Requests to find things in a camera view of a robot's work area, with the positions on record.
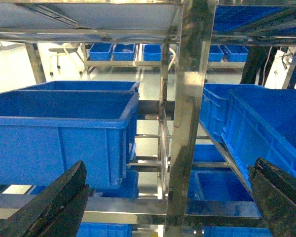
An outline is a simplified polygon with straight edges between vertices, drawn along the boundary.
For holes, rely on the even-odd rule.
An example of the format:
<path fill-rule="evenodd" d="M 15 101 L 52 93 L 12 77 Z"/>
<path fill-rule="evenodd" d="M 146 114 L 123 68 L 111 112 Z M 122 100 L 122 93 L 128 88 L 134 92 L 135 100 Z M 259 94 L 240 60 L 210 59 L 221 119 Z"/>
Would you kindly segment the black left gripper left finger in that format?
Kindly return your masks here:
<path fill-rule="evenodd" d="M 24 207 L 0 221 L 0 237 L 74 237 L 88 201 L 86 167 L 78 161 Z"/>

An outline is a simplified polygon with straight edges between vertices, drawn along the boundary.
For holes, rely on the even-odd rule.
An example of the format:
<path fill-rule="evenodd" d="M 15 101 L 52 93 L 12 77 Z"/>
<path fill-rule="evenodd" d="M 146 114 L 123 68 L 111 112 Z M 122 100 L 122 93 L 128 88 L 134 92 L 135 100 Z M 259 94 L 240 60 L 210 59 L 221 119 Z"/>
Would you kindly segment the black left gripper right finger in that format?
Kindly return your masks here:
<path fill-rule="evenodd" d="M 257 158 L 249 167 L 253 199 L 274 237 L 296 237 L 296 178 Z"/>

